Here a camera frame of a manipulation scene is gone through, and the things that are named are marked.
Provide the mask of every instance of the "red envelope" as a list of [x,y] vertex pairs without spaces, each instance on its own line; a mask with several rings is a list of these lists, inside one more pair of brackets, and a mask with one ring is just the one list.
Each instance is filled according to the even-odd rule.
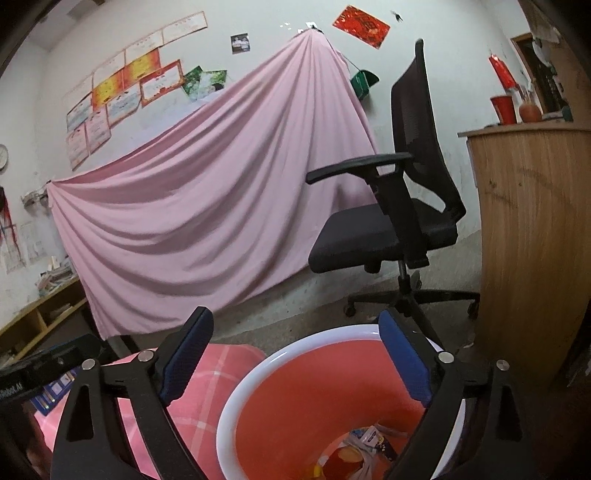
[[380,48],[390,30],[390,25],[352,5],[348,5],[343,10],[333,26],[363,40],[374,48]]

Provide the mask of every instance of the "wooden cabinet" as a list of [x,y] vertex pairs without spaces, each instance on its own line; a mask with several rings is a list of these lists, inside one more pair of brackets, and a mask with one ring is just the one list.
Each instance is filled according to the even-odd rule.
[[13,351],[16,353],[13,361],[25,357],[87,302],[82,284],[75,277],[49,295],[30,303],[0,330],[0,355]]
[[476,344],[548,385],[591,297],[591,127],[541,122],[467,137],[482,218]]

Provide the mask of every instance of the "wooden counter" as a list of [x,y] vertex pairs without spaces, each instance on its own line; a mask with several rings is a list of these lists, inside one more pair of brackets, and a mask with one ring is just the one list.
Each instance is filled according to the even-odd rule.
[[541,122],[458,135],[467,138],[482,218],[475,341],[546,386],[591,297],[591,126]]

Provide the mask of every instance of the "certificate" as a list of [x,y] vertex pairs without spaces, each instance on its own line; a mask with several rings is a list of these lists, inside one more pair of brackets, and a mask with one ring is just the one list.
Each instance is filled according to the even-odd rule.
[[162,37],[164,43],[167,44],[204,28],[207,28],[205,13],[198,12],[164,27],[162,29]]
[[160,66],[160,53],[157,48],[142,55],[123,69],[123,87],[129,88],[139,79],[158,70]]
[[81,99],[88,95],[92,91],[92,75],[89,75],[76,85],[72,90],[67,92],[62,100],[64,106],[69,111],[74,108]]
[[76,128],[66,137],[66,147],[68,151],[68,159],[70,160],[70,167],[72,167],[72,171],[74,171],[89,155],[88,146],[86,145],[86,129],[84,124]]
[[125,67],[124,51],[119,52],[112,59],[107,60],[106,62],[104,62],[104,64],[102,64],[95,70],[92,80],[93,87],[96,88],[97,85],[101,84],[106,79],[113,76],[113,74],[120,71],[120,69],[122,69],[123,67]]
[[107,117],[112,127],[134,113],[141,101],[139,83],[132,85],[107,103]]
[[123,90],[123,70],[120,70],[92,90],[92,109],[97,111]]
[[107,106],[94,112],[86,121],[86,137],[90,153],[94,153],[103,143],[111,138],[111,128],[107,119]]
[[142,92],[142,105],[147,105],[165,93],[180,87],[184,83],[181,61],[177,60],[156,72],[142,78],[139,88]]
[[158,30],[151,35],[132,43],[125,49],[125,64],[130,64],[135,59],[140,58],[142,55],[146,55],[148,52],[161,47],[162,45],[164,45],[162,30]]
[[90,93],[84,97],[78,105],[66,115],[66,125],[68,132],[71,132],[83,123],[92,113],[92,95]]

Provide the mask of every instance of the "office chair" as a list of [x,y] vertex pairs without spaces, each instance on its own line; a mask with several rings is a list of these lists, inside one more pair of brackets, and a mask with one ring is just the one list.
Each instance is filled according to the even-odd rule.
[[[398,262],[399,290],[348,297],[345,315],[355,315],[355,303],[383,303],[410,316],[423,333],[443,346],[419,305],[449,300],[473,300],[471,318],[478,313],[480,294],[469,291],[420,290],[418,272],[409,268],[429,265],[427,251],[454,245],[456,223],[466,214],[439,148],[429,96],[423,40],[415,45],[415,59],[392,87],[392,127],[396,153],[352,158],[319,168],[306,175],[306,183],[350,173],[366,181],[377,203],[334,213],[327,220],[310,252],[313,272],[323,273],[364,265],[378,273],[383,261]],[[394,165],[392,173],[379,175],[377,167]],[[404,173],[434,192],[445,203],[439,212],[410,197]]]

